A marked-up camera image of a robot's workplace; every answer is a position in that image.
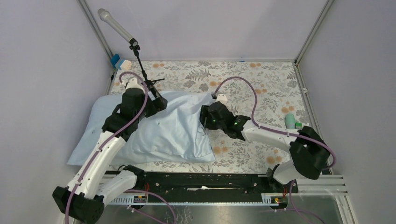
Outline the light blue pillowcase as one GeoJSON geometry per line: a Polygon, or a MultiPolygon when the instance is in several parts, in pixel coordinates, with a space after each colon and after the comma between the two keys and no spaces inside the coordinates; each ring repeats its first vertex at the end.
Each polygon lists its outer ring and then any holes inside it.
{"type": "MultiPolygon", "coordinates": [[[[201,107],[214,103],[208,93],[163,91],[167,108],[139,122],[111,165],[169,161],[204,163],[215,160],[208,134],[200,123],[201,107]]],[[[96,144],[105,119],[110,116],[121,95],[100,97],[93,105],[85,132],[67,161],[82,166],[96,144]]]]}

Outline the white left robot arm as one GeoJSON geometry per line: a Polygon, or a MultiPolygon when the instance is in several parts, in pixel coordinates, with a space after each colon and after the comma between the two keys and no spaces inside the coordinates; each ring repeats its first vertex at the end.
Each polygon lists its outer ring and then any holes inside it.
{"type": "Polygon", "coordinates": [[[104,208],[118,195],[131,189],[147,187],[144,171],[126,166],[116,177],[100,186],[111,161],[138,128],[148,118],[167,108],[168,101],[154,87],[129,87],[121,96],[111,115],[102,126],[93,151],[66,187],[56,187],[53,198],[65,214],[65,223],[72,217],[87,224],[96,223],[104,208]]]}

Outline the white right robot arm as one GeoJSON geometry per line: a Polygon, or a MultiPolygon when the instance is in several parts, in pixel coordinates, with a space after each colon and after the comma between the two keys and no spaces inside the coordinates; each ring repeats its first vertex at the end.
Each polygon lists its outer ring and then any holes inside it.
{"type": "Polygon", "coordinates": [[[316,180],[326,169],[330,152],[316,131],[304,126],[290,130],[275,126],[258,126],[252,118],[233,115],[221,102],[201,107],[200,122],[208,130],[221,130],[231,139],[255,141],[281,149],[290,160],[269,169],[269,189],[280,192],[292,180],[316,180]]]}

